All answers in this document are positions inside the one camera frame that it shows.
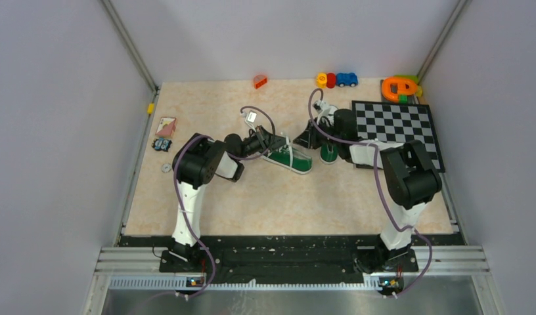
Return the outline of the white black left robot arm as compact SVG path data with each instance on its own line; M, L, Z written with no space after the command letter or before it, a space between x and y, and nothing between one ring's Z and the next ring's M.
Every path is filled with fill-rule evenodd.
M267 157L285 144L285 137L259 126L246 138L231 133L224 140L213 140L196 133L180 149L172 163L178 217L168 252L181 269L192 271L200 263L200 217L212 179L217 176L237 182L244 171L243 161Z

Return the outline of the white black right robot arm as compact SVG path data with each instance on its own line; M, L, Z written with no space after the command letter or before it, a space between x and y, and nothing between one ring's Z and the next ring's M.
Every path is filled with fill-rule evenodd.
M424 144L419 140L390 143L363 139L358 135L357 117L348 109L321 110L293 142L312 150L328 148L348 163L384 172L386 190L393 201L393 205L383 204L390 223L365 260L382 270L393 270L409 251L421 212L442 187Z

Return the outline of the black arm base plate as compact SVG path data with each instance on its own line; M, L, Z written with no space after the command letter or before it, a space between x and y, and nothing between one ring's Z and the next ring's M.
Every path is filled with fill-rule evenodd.
M376 245L376 236L204 236L200 258L185 262L169 254L169 236L123 236L121 248L147 248L158 258L162 273L214 273L214 284L329 285L360 284L383 272L403 276L418 274L439 260L439 247L461 245L453 235L431 235L430 245L412 238L409 251L374 267L365 260Z

